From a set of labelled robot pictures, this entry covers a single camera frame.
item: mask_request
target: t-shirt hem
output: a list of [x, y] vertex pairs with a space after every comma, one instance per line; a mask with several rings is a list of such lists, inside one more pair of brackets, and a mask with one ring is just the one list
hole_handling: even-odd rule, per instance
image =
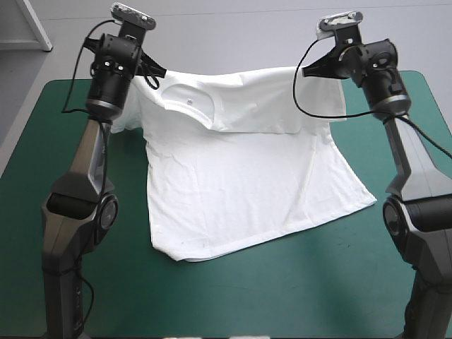
[[223, 244], [221, 246], [204, 249], [202, 251], [185, 251], [185, 252], [174, 250], [168, 251], [168, 249], [161, 249], [159, 248], [159, 246], [155, 246], [154, 244], [153, 246], [155, 249], [167, 253], [175, 261], [180, 260], [193, 262], [206, 261], [239, 251], [241, 249], [245, 249], [250, 246], [262, 244], [264, 242], [268, 242], [270, 240], [283, 237], [288, 234], [318, 227], [327, 222], [336, 220], [343, 216], [357, 212], [358, 210], [361, 210], [363, 208], [369, 207], [370, 205], [373, 205], [375, 202], [376, 199], [371, 194], [369, 194], [361, 201], [352, 205], [348, 205], [346, 209], [344, 209], [344, 206], [340, 206], [339, 208], [330, 211], [327, 215], [323, 216], [322, 218], [316, 218], [315, 222], [312, 222], [310, 219], [303, 220], [295, 225], [290, 225], [290, 227], [283, 227], [281, 230], [272, 230], [262, 234], [255, 234], [245, 239], [240, 239], [238, 241]]

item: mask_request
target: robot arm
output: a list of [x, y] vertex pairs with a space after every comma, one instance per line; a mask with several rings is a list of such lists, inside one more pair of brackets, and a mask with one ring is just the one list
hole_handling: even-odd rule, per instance
[[113, 184], [106, 177], [110, 125], [122, 113], [137, 73], [151, 75], [158, 85], [156, 77], [163, 78], [166, 72], [141, 48], [155, 21], [119, 3], [111, 11], [121, 22], [119, 35], [84, 43], [95, 53], [85, 132], [69, 171], [54, 182], [42, 205], [42, 270], [50, 339], [89, 338], [83, 332], [81, 259], [102, 241], [118, 211]]
[[452, 312], [452, 179], [433, 163], [408, 118], [410, 97], [389, 40], [362, 44], [360, 12], [322, 18], [319, 40], [334, 37], [324, 57], [303, 68], [304, 76], [351, 78], [362, 88], [374, 116], [384, 122], [397, 175], [383, 205], [386, 227], [404, 261], [417, 271], [401, 338], [440, 339]]

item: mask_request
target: black wire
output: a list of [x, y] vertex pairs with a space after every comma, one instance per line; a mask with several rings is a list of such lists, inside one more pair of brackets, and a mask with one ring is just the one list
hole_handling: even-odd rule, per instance
[[[144, 62], [141, 62], [140, 68], [143, 72], [144, 80], [146, 81], [148, 86], [151, 87], [153, 90], [157, 90], [160, 87], [160, 83], [159, 83], [157, 77], [154, 75], [154, 73], [150, 71], [150, 69], [148, 68], [148, 65], [146, 65]], [[149, 81], [148, 76], [150, 76], [154, 80], [155, 85], [153, 85]]]
[[93, 309], [93, 305], [94, 305], [94, 298], [95, 298], [95, 294], [94, 294], [94, 287], [90, 284], [89, 281], [87, 281], [85, 279], [85, 277], [82, 276], [82, 273], [79, 270], [76, 270], [76, 275], [80, 278], [80, 280], [82, 280], [90, 289], [91, 291], [91, 302], [90, 302], [90, 306], [88, 307], [88, 310], [86, 311], [86, 315], [83, 318], [83, 325], [85, 325], [86, 321], [88, 320], [88, 317], [91, 314], [91, 310]]
[[[100, 197], [99, 197], [99, 201], [97, 202], [97, 207], [96, 207], [96, 209], [97, 209], [97, 213], [99, 213], [99, 211], [100, 211], [100, 207], [101, 207], [101, 205], [102, 205], [102, 197], [104, 196], [104, 192], [105, 192], [105, 186], [106, 186], [106, 183], [107, 183], [107, 165], [108, 165], [108, 137], [107, 137], [107, 132], [105, 131], [105, 127], [104, 127], [104, 125], [102, 125], [102, 122], [101, 121], [98, 121], [98, 123], [99, 123], [99, 128], [100, 128], [100, 130], [101, 130], [101, 132], [102, 132], [102, 139], [103, 139], [103, 141], [104, 141], [104, 168], [103, 168], [103, 173], [102, 173], [102, 175], [103, 175], [103, 177], [102, 177], [102, 186], [101, 186], [101, 189], [100, 189]], [[77, 265], [77, 263], [78, 262], [80, 262], [80, 260], [81, 260], [81, 257], [82, 257], [82, 255], [83, 255], [83, 252], [86, 250], [86, 247], [88, 246], [88, 244], [90, 243], [90, 240], [94, 237], [94, 233], [95, 233], [95, 226], [93, 227], [93, 231], [91, 232], [91, 235], [88, 237], [88, 239], [87, 239], [87, 241], [86, 241], [86, 243], [83, 245], [83, 247], [82, 247], [82, 249], [81, 249], [81, 251], [80, 251], [80, 253], [79, 253], [79, 255], [78, 255], [78, 257], [77, 257], [77, 259], [76, 259], [76, 265]], [[86, 279], [86, 278], [84, 278], [82, 275], [81, 275], [81, 273], [79, 272], [79, 270], [76, 270], [76, 273], [77, 273], [77, 275], [78, 275], [78, 277], [90, 288], [90, 290], [91, 290], [91, 301], [90, 301], [90, 306], [89, 306], [89, 308], [88, 308], [88, 311], [87, 311], [87, 313], [86, 313], [86, 316], [85, 316], [85, 318], [83, 319], [83, 325], [85, 325], [85, 323], [86, 323], [86, 321], [88, 320], [88, 317], [89, 317], [89, 315], [90, 315], [90, 313], [91, 313], [91, 309], [93, 308], [93, 305], [94, 305], [94, 287], [89, 283], [89, 281]]]
[[298, 105], [298, 101], [297, 101], [297, 96], [296, 96], [296, 87], [297, 87], [297, 76], [298, 76], [298, 70], [300, 68], [300, 66], [302, 65], [303, 61], [306, 59], [306, 56], [308, 55], [309, 51], [311, 50], [311, 48], [317, 43], [319, 42], [318, 40], [315, 40], [314, 42], [312, 42], [308, 49], [305, 51], [302, 59], [299, 61], [298, 65], [297, 65], [297, 69], [295, 70], [295, 75], [294, 75], [294, 81], [292, 84], [292, 96], [294, 98], [294, 103], [297, 106], [297, 108], [302, 111], [303, 113], [305, 113], [306, 115], [309, 115], [310, 117], [313, 118], [319, 118], [319, 119], [344, 119], [344, 118], [355, 118], [355, 117], [362, 117], [364, 115], [369, 115], [369, 114], [374, 114], [376, 113], [375, 111], [368, 111], [368, 112], [363, 112], [363, 113], [358, 113], [358, 114], [350, 114], [350, 115], [333, 115], [333, 116], [324, 116], [324, 115], [317, 115], [317, 114], [312, 114], [309, 113], [307, 111], [305, 111], [304, 109], [302, 109], [299, 105]]
[[64, 106], [63, 109], [61, 111], [61, 113], [72, 113], [72, 112], [85, 112], [85, 113], [89, 113], [86, 109], [83, 108], [75, 108], [75, 109], [70, 109], [67, 110], [68, 107], [68, 103], [69, 103], [69, 99], [71, 98], [71, 94], [72, 94], [72, 90], [73, 90], [73, 85], [75, 83], [75, 79], [76, 79], [76, 73], [77, 73], [77, 68], [78, 68], [78, 63], [80, 62], [80, 57], [82, 55], [82, 51], [83, 51], [83, 45], [86, 41], [86, 39], [88, 39], [96, 29], [98, 29], [100, 26], [104, 25], [105, 23], [114, 23], [114, 20], [106, 20], [106, 21], [102, 21], [101, 23], [98, 23], [96, 26], [94, 26], [90, 32], [88, 33], [88, 35], [85, 37], [83, 44], [80, 47], [80, 50], [78, 51], [78, 56], [77, 56], [77, 60], [76, 60], [76, 65], [73, 68], [73, 73], [72, 73], [72, 79], [71, 79], [71, 86], [69, 87], [69, 91], [68, 91], [68, 95], [66, 96], [66, 101], [64, 102]]
[[447, 155], [448, 157], [450, 157], [452, 159], [452, 154], [450, 152], [447, 151], [447, 149], [445, 149], [444, 147], [442, 147], [441, 145], [439, 145], [436, 141], [434, 141], [431, 137], [429, 137], [423, 130], [421, 130], [421, 128], [416, 125], [414, 122], [412, 122], [411, 120], [405, 118], [405, 117], [401, 117], [401, 116], [394, 116], [394, 118], [402, 120], [403, 122], [405, 122], [406, 124], [410, 125], [413, 129], [415, 129], [421, 136], [423, 136], [429, 143], [431, 143], [434, 147], [438, 148], [442, 153], [444, 153], [445, 155]]

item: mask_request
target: wrinkled fabric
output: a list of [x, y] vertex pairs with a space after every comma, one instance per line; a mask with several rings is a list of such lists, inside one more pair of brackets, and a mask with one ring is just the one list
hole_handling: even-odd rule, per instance
[[[153, 246], [174, 260], [216, 258], [375, 202], [337, 149], [329, 120], [297, 110], [295, 68], [132, 80], [112, 132], [143, 128]], [[299, 103], [345, 115], [341, 84], [297, 79]]]

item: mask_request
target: gray floor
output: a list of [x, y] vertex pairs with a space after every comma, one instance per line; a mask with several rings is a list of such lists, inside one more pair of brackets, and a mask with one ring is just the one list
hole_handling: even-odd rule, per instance
[[[315, 39], [321, 16], [361, 10], [365, 42], [389, 37], [398, 47], [399, 69], [422, 72], [452, 126], [451, 29], [452, 1], [295, 0], [133, 0], [125, 1], [157, 21], [144, 50], [165, 68], [218, 74], [295, 65]], [[48, 81], [70, 78], [76, 53], [94, 24], [109, 18], [112, 0], [31, 0], [54, 50], [0, 52], [0, 173]], [[106, 25], [101, 32], [117, 32]], [[307, 63], [333, 44], [325, 40]], [[93, 60], [85, 52], [79, 78], [88, 77]]]

